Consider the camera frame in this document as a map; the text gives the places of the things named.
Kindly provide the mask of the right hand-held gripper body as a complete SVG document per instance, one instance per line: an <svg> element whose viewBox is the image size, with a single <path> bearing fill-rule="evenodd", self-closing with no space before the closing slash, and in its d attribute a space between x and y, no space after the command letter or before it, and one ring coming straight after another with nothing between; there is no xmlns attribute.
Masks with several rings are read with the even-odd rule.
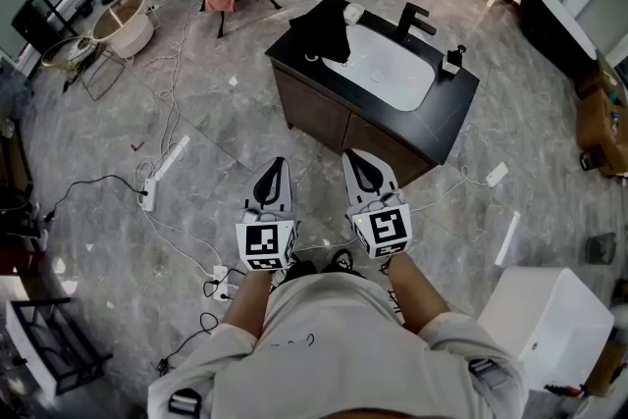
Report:
<svg viewBox="0 0 628 419"><path fill-rule="evenodd" d="M405 252L412 240L410 207L400 190L350 206L346 217L371 259Z"/></svg>

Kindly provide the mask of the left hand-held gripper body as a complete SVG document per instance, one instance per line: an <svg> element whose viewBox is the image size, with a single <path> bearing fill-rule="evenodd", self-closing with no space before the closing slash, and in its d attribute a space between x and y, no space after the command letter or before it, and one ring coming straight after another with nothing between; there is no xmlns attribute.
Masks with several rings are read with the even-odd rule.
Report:
<svg viewBox="0 0 628 419"><path fill-rule="evenodd" d="M293 218L245 209L235 231L240 261L249 271L286 270L295 262Z"/></svg>

